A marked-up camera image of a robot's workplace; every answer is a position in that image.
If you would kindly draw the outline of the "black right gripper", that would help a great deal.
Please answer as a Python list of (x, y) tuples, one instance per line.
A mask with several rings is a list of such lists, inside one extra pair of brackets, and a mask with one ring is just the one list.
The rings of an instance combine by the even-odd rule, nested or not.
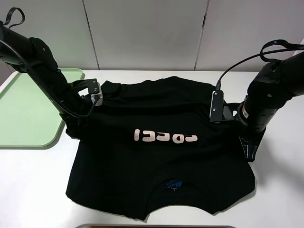
[[(236, 121), (244, 124), (242, 114), (243, 103), (224, 103), (223, 104), (223, 121)], [(253, 162), (256, 159), (256, 153), (264, 136), (261, 133), (249, 133), (239, 136), (244, 158), (248, 162)]]

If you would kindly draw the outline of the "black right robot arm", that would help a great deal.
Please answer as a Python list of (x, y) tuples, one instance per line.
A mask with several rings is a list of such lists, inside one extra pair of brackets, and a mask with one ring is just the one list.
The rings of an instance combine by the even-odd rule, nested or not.
[(304, 46), (278, 39), (263, 45), (266, 63), (247, 89), (245, 100), (230, 103), (233, 119), (242, 128), (239, 138), (247, 161), (253, 162), (266, 126), (287, 101), (304, 94)]

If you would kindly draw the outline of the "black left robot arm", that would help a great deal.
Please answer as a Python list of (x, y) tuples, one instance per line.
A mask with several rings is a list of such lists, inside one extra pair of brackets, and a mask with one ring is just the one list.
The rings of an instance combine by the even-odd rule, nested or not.
[(67, 82), (50, 48), (39, 38), (26, 38), (0, 25), (0, 59), (26, 73), (61, 116), (87, 118), (103, 100), (96, 79)]

